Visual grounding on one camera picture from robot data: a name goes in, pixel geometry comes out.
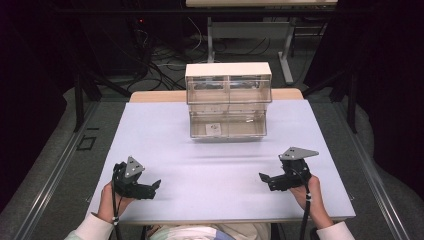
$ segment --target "transparent container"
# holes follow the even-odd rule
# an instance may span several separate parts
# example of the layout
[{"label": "transparent container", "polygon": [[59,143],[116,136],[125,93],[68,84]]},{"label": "transparent container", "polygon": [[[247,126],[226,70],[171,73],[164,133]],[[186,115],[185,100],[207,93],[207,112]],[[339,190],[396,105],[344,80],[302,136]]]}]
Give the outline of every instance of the transparent container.
[{"label": "transparent container", "polygon": [[266,109],[272,102],[268,63],[188,64],[190,136],[266,136]]}]

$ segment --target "black cable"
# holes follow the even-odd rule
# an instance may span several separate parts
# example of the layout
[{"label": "black cable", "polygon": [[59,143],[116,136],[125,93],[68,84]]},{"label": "black cable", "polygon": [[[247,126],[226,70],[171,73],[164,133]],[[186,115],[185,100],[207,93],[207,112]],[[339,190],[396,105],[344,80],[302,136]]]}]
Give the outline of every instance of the black cable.
[{"label": "black cable", "polygon": [[194,63],[195,61],[197,61],[199,59],[203,59],[208,54],[208,48],[206,47],[205,44],[200,44],[200,46],[198,48],[196,48],[196,51],[200,52],[200,55],[195,57],[195,58],[192,58],[191,63]]},{"label": "black cable", "polygon": [[122,197],[119,198],[118,208],[116,209],[116,212],[119,214],[119,208],[121,207]]},{"label": "black cable", "polygon": [[156,37],[155,35],[151,35],[151,37],[155,38],[156,41],[159,42],[160,44],[162,44],[162,46],[164,47],[164,49],[160,50],[160,51],[168,50],[168,52],[166,52],[164,54],[155,56],[156,58],[154,60],[160,61],[160,60],[164,60],[164,59],[167,59],[167,58],[174,57],[174,58],[180,59],[182,61],[188,61],[188,62],[192,61],[191,57],[187,56],[184,53],[180,53],[180,52],[176,51],[172,46],[170,46],[168,43],[162,41],[160,38]]},{"label": "black cable", "polygon": [[252,53],[252,52],[255,51],[259,46],[261,46],[262,43],[264,43],[266,39],[267,38],[262,39],[262,41],[260,41],[253,49],[251,49],[250,51],[248,51],[246,53],[225,53],[225,52],[222,51],[220,54],[221,55],[230,55],[230,56],[261,55],[269,49],[269,46],[271,44],[271,39],[268,38],[268,44],[267,44],[266,48],[264,50],[262,50],[262,52],[259,52],[259,53]]},{"label": "black cable", "polygon": [[[79,1],[82,5],[83,5],[83,7],[85,8],[85,9],[88,9],[88,7],[87,7],[87,5],[83,2],[83,1]],[[126,6],[126,4],[125,4],[125,2],[124,2],[124,0],[120,0],[120,4],[121,4],[121,8],[128,8],[128,6]],[[123,48],[122,48],[122,46],[120,46],[120,44],[118,44],[113,38],[112,38],[112,36],[110,36],[110,34],[103,28],[103,26],[102,26],[102,24],[100,24],[100,22],[97,20],[97,19],[95,19],[95,23],[97,24],[97,26],[100,28],[100,30],[106,35],[106,37],[109,39],[109,41],[110,42],[112,42],[113,43],[113,45],[119,50],[119,51],[121,51],[123,54],[125,54],[129,59],[131,59],[131,60],[133,60],[133,61],[135,61],[135,62],[137,62],[137,63],[139,63],[139,64],[141,64],[142,66],[141,67],[146,67],[146,68],[148,68],[148,71],[150,71],[150,69],[149,69],[149,66],[148,66],[148,63],[145,63],[145,62],[143,62],[142,61],[142,59],[140,59],[140,57],[137,57],[137,56],[133,56],[132,54],[130,54],[130,53],[128,53],[126,50],[124,50]],[[146,32],[144,32],[144,31],[141,31],[141,32],[143,32],[144,34],[146,34],[146,39],[145,39],[145,41],[144,41],[144,43],[146,43],[146,41],[147,41],[147,39],[149,38],[149,34],[148,33],[146,33]],[[139,82],[140,80],[138,79],[140,77],[140,75],[139,74],[137,74],[137,76],[136,77],[134,77],[134,79],[133,80],[130,80],[130,81],[123,81],[123,82],[118,82],[118,83],[114,83],[114,84],[116,84],[116,85],[118,85],[118,86],[122,86],[122,85],[126,85],[126,84],[131,84],[131,85],[133,85],[133,84],[135,84],[135,83],[137,83],[137,82]],[[101,83],[101,82],[98,82],[98,81],[96,81],[96,84],[97,85],[104,85],[103,83]]]},{"label": "black cable", "polygon": [[130,85],[128,85],[127,86],[127,90],[128,91],[130,91],[130,88],[134,85],[134,84],[136,84],[136,83],[138,83],[138,82],[143,82],[143,81],[156,81],[156,82],[158,82],[154,87],[152,87],[151,89],[148,89],[147,91],[154,91],[154,90],[156,90],[156,89],[158,89],[159,87],[160,87],[160,85],[162,85],[162,80],[161,79],[156,79],[156,78],[152,78],[152,79],[141,79],[141,80],[139,80],[139,81],[137,81],[137,82],[133,82],[133,83],[131,83]]},{"label": "black cable", "polygon": [[116,239],[117,240],[122,240],[122,234],[121,234],[121,229],[119,228],[119,217],[118,217],[118,211],[119,208],[117,210],[116,208],[116,193],[115,193],[115,178],[116,178],[116,170],[113,171],[112,174],[112,205],[113,205],[113,225],[114,225],[114,229],[115,229],[115,234],[116,234]]},{"label": "black cable", "polygon": [[185,80],[185,76],[183,76],[180,79],[178,79],[177,81],[175,81],[175,83],[179,83],[181,80]]},{"label": "black cable", "polygon": [[300,180],[302,181],[306,189],[306,204],[305,204],[305,210],[303,212],[303,219],[302,219],[302,225],[300,227],[300,237],[299,237],[300,240],[303,240],[305,239],[306,224],[308,223],[307,221],[309,217],[309,211],[311,208],[312,197],[311,197],[311,192],[309,191],[308,182],[306,182],[306,180],[302,177],[302,175],[300,175],[298,171],[296,171],[293,168],[290,168],[290,170],[299,176]]},{"label": "black cable", "polygon": [[218,50],[218,49],[216,49],[216,44],[217,42],[215,42],[214,44],[213,44],[213,50],[215,51],[215,52],[217,52],[217,53],[222,53],[222,52],[224,52],[225,50],[227,50],[227,44],[225,44],[225,41],[222,41],[222,42],[219,42],[221,45],[223,45],[224,46],[224,49],[223,50]]},{"label": "black cable", "polygon": [[160,39],[156,38],[156,40],[159,42],[159,45],[162,47],[162,49],[155,51],[155,55],[152,55],[155,61],[161,61],[177,55],[174,50],[172,50],[170,47],[167,47]]},{"label": "black cable", "polygon": [[166,64],[164,64],[164,66],[167,68],[167,69],[169,69],[169,70],[171,70],[171,71],[174,71],[174,72],[180,72],[180,71],[184,71],[185,69],[186,69],[186,65],[185,64],[179,64],[179,63],[175,63],[175,64],[173,64],[173,63],[171,63],[171,61],[172,60],[174,60],[174,59],[169,59],[167,62],[166,62]]},{"label": "black cable", "polygon": [[168,89],[168,90],[175,90],[175,89],[179,89],[179,90],[185,90],[184,86],[181,86],[180,84],[178,84],[177,82],[175,82],[174,80],[172,80],[170,77],[168,77],[166,74],[164,74],[159,67],[154,64],[151,63],[150,66],[157,72],[159,73],[159,75],[161,76],[161,79],[163,79],[163,84],[164,86]]}]

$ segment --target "sleeve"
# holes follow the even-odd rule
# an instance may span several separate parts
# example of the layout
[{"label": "sleeve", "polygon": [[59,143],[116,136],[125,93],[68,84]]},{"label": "sleeve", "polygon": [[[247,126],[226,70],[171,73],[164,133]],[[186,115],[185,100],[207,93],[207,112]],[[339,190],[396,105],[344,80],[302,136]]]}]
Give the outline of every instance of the sleeve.
[{"label": "sleeve", "polygon": [[69,233],[65,240],[107,240],[112,230],[113,224],[90,214],[75,231]]},{"label": "sleeve", "polygon": [[317,231],[321,240],[354,240],[352,233],[346,226],[345,222],[339,222],[331,227],[319,229]]}]

